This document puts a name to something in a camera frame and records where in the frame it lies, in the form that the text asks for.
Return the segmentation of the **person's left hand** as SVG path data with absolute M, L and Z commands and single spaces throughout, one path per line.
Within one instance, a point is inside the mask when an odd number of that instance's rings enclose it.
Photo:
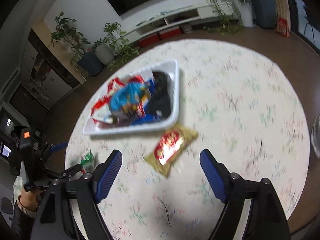
M 25 191 L 24 188 L 22 188 L 22 193 L 20 196 L 20 203 L 27 210 L 35 212 L 39 208 L 39 204 L 37 202 L 37 196 L 41 193 L 42 193 L 42 191 L 38 188 L 35 188 L 35 189 L 28 191 L 28 192 Z

